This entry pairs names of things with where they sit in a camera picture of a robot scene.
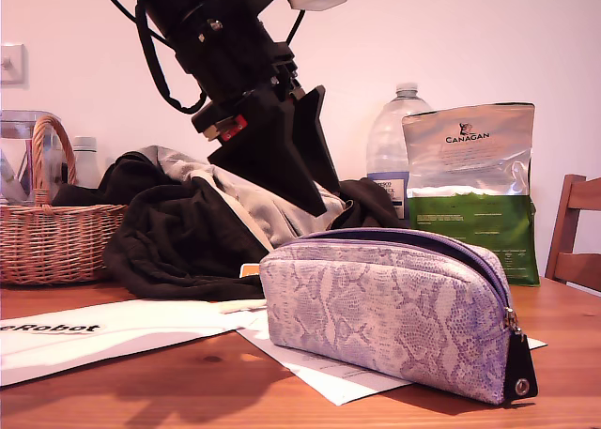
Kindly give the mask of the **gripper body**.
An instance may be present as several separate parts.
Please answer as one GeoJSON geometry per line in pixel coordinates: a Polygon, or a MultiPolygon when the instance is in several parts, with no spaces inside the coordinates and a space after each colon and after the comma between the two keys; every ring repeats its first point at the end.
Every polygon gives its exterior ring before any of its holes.
{"type": "Polygon", "coordinates": [[[239,130],[234,117],[253,104],[295,106],[294,55],[258,19],[272,1],[163,0],[163,34],[210,100],[193,114],[209,139],[230,138],[239,130]]]}

